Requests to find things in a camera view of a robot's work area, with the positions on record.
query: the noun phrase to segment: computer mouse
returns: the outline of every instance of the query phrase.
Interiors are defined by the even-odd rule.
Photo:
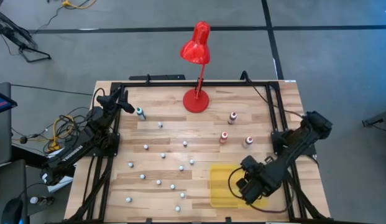
[[[23,210],[23,201],[17,197],[5,205],[2,212],[2,224],[19,224],[22,223],[21,211]]]

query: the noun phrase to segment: lamp base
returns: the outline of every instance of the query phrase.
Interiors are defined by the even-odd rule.
[[[204,111],[209,104],[209,96],[205,91],[201,90],[198,99],[195,98],[195,90],[188,90],[183,97],[183,105],[186,110],[192,113],[200,113]]]

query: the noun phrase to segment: small bottle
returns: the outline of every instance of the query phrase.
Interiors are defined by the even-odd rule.
[[[248,137],[245,139],[244,143],[242,143],[242,146],[247,149],[249,146],[253,143],[252,137]]]
[[[144,112],[143,112],[142,108],[137,108],[136,109],[136,113],[139,116],[141,121],[145,120],[145,115],[144,115]]]
[[[234,124],[234,122],[236,122],[236,119],[237,119],[237,114],[236,112],[232,112],[229,116],[229,121],[228,123],[229,124]]]
[[[55,200],[54,197],[39,196],[39,197],[31,197],[30,203],[33,205],[51,205],[54,200]]]
[[[220,135],[220,144],[224,144],[227,140],[227,133],[223,132],[221,135]]]

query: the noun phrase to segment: wooden table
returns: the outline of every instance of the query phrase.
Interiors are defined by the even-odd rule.
[[[285,81],[279,81],[279,84],[285,109],[303,114],[297,84]],[[110,81],[96,83],[96,89],[104,88],[107,94],[110,86]],[[231,217],[234,222],[288,220],[287,212],[272,214],[251,208],[213,208],[210,204],[211,165],[238,165],[248,155],[263,161],[272,155],[269,106],[252,87],[204,87],[210,102],[208,108],[198,114],[183,107],[183,95],[191,87],[127,89],[129,103],[135,108],[143,108],[147,120],[140,121],[136,114],[121,113],[121,142],[111,173],[106,222],[144,222],[146,218],[153,218],[153,222],[223,222],[225,217]],[[257,89],[266,96],[263,87]],[[276,104],[275,93],[272,94]],[[238,118],[234,125],[229,125],[227,119],[232,111]],[[288,113],[286,116],[289,128],[299,127],[299,117]],[[159,121],[163,123],[162,129],[158,127]],[[223,131],[229,138],[225,145],[219,145]],[[248,150],[241,147],[247,136],[254,139]],[[183,141],[188,142],[187,148],[183,147]],[[144,149],[144,144],[149,145],[149,150]],[[167,154],[166,159],[160,157],[162,152]],[[195,161],[193,166],[188,162],[190,159]],[[65,218],[72,216],[81,205],[90,160],[87,157],[78,161]],[[134,167],[130,168],[128,162],[133,162]],[[180,165],[185,167],[184,171],[178,170]],[[305,156],[298,158],[296,165],[303,191],[323,215],[329,216],[317,165]],[[145,174],[145,180],[139,179],[141,174]],[[161,185],[155,183],[157,179],[162,180]],[[175,190],[170,189],[171,184],[176,185]],[[181,192],[186,193],[185,198],[180,198]],[[133,202],[127,203],[126,197],[133,198]],[[94,217],[98,214],[100,199],[101,193],[97,196]],[[176,206],[180,206],[180,212],[175,211]],[[285,196],[280,188],[269,197],[266,209],[281,210],[285,206]],[[296,199],[293,206],[295,214],[299,214]]]

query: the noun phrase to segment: yellow tray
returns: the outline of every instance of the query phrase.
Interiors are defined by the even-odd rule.
[[[227,180],[230,173],[237,169],[237,165],[221,164],[212,165],[210,170],[211,205],[216,208],[250,208],[245,201],[234,197],[229,190]],[[244,171],[239,170],[230,179],[230,187],[234,194],[240,196],[236,182],[244,176]],[[258,208],[267,206],[267,199],[262,198],[253,203]]]

